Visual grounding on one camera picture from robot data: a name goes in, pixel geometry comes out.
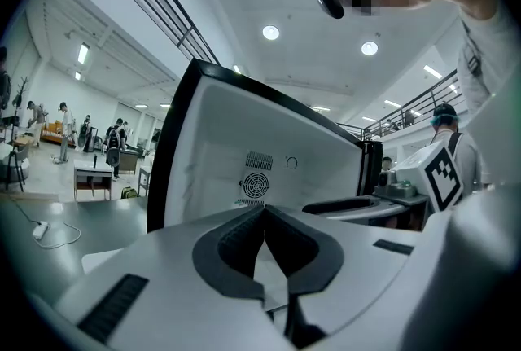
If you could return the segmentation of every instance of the white cable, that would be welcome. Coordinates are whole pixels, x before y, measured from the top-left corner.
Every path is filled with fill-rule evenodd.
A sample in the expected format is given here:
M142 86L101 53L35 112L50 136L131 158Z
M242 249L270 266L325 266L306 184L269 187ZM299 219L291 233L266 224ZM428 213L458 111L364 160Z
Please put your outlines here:
M52 250L52 249L55 249L55 248L63 247L64 245L67 245L67 244L73 244L77 240L80 239L81 231L79 229L77 229L75 226L69 225L68 223L65 223L65 222L63 224L66 225L66 226L69 226L70 228L73 228L74 230L77 230L78 231L78 236L75 239L73 239L72 241L68 241L67 243L61 243L61 244L56 244L56 245L42 245L37 239L33 238L34 242L36 244L38 244L41 248L45 249L45 250Z

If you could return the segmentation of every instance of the orange sofa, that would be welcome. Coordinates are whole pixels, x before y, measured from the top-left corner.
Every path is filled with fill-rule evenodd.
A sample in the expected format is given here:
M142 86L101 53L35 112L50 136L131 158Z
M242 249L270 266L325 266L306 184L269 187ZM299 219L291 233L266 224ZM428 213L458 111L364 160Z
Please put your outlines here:
M41 140L49 141L50 143L62 143L62 131L63 126L60 121L56 121L54 124L49 124L45 128L42 129ZM70 147L75 147L74 141L72 137L68 138L68 145Z

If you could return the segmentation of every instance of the white monitor back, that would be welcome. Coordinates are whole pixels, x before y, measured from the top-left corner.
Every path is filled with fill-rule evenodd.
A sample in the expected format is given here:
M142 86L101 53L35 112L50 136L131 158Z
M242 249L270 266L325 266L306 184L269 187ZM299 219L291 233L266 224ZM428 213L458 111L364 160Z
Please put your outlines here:
M294 99L194 60L158 144L148 230L237 204L300 210L306 204L356 196L363 146Z

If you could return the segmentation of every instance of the cooling fan grille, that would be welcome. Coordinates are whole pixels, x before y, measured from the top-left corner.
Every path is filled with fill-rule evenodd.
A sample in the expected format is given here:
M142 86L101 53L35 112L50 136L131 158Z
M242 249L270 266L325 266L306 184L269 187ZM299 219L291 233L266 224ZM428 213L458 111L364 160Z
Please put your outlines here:
M263 173L251 173L243 182L243 190L247 197L258 199L265 195L269 189L268 178Z

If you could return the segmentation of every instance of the recessed light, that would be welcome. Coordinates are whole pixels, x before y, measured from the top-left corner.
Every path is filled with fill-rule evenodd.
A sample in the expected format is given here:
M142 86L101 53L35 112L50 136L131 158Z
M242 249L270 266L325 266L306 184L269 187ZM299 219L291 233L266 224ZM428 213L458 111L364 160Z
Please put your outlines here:
M365 55L375 55L378 51L378 45L375 42L364 42L361 52Z
M384 100L384 102L389 104L389 105L392 105L393 107L401 107L401 105L399 105L398 103L392 102L390 100Z
M434 68L429 66L423 66L423 70L426 72L429 72L432 76L434 76L436 79L441 79L443 76L441 76Z
M85 62L85 57L87 56L87 52L89 51L89 46L85 43L80 46L80 54L78 54L78 61L83 64Z
M280 32L278 31L278 28L274 25L266 25L262 29L262 34L268 39L268 40L276 40L278 36L280 35Z

